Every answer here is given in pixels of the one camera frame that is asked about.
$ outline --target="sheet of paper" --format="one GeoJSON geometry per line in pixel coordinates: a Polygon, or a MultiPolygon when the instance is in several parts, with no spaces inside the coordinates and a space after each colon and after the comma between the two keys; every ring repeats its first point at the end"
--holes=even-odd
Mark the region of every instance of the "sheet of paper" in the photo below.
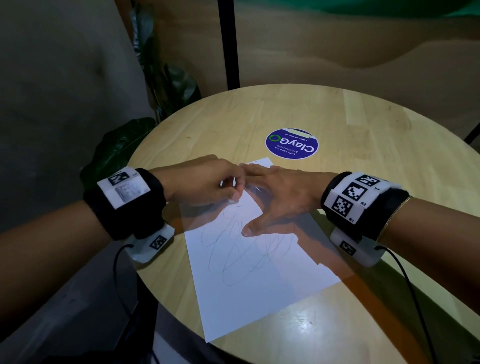
{"type": "MultiPolygon", "coordinates": [[[[255,163],[272,165],[269,158],[255,163]]],[[[188,215],[184,209],[182,215],[188,215]]],[[[222,209],[213,221],[185,232],[207,342],[340,281],[305,253],[293,233],[243,237],[243,226],[261,213],[244,192],[238,203],[222,209]]],[[[309,235],[331,244],[311,215],[299,218],[309,235]]]]}

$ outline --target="wooden table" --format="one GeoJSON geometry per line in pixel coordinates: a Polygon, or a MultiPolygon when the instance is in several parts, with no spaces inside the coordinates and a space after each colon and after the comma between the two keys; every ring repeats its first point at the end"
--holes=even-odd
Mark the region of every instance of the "wooden table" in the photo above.
{"type": "MultiPolygon", "coordinates": [[[[399,182],[413,196],[480,216],[480,156],[442,126],[402,106],[369,95],[317,85],[262,85],[207,97],[156,127],[129,165],[146,169],[216,154],[233,163],[270,157],[285,168],[360,170],[399,182]],[[265,147],[276,129],[315,135],[312,157],[287,160],[265,147]]],[[[203,336],[178,210],[167,206],[174,242],[138,274],[180,322],[203,336]]],[[[395,269],[389,257],[384,261],[395,269]]],[[[402,260],[421,299],[441,358],[458,360],[465,348],[446,349],[460,335],[475,351],[480,318],[429,277],[402,260]]],[[[252,363],[426,363],[425,340],[403,278],[385,262],[356,273],[282,311],[213,342],[252,363]]]]}

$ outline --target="green fabric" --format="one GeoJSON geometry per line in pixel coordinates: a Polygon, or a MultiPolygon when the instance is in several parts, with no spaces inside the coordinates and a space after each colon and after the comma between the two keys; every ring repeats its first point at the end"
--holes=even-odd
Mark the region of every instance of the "green fabric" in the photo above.
{"type": "Polygon", "coordinates": [[[478,16],[480,0],[240,0],[331,14],[397,18],[478,16]]]}

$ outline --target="gold bracelet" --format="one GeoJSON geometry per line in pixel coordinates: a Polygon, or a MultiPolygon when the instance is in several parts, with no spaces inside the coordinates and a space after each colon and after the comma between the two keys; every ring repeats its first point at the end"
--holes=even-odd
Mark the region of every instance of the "gold bracelet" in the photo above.
{"type": "Polygon", "coordinates": [[[377,238],[377,243],[380,242],[380,239],[382,238],[382,235],[384,234],[384,231],[385,229],[387,228],[388,224],[390,223],[390,221],[392,220],[392,217],[395,216],[396,212],[411,198],[411,196],[408,196],[408,198],[401,203],[401,205],[399,207],[396,208],[396,210],[393,212],[393,214],[390,216],[390,218],[387,220],[387,222],[385,223],[384,225],[384,228],[382,229],[382,231],[380,232],[380,234],[378,235],[378,238],[377,238]]]}

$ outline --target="left hand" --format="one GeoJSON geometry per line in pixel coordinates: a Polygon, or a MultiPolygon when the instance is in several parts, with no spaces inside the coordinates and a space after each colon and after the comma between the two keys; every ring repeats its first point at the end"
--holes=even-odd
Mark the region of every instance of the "left hand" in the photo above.
{"type": "Polygon", "coordinates": [[[214,155],[154,168],[150,173],[162,183],[167,202],[193,206],[213,204],[223,199],[238,201],[245,187],[243,169],[214,155]]]}

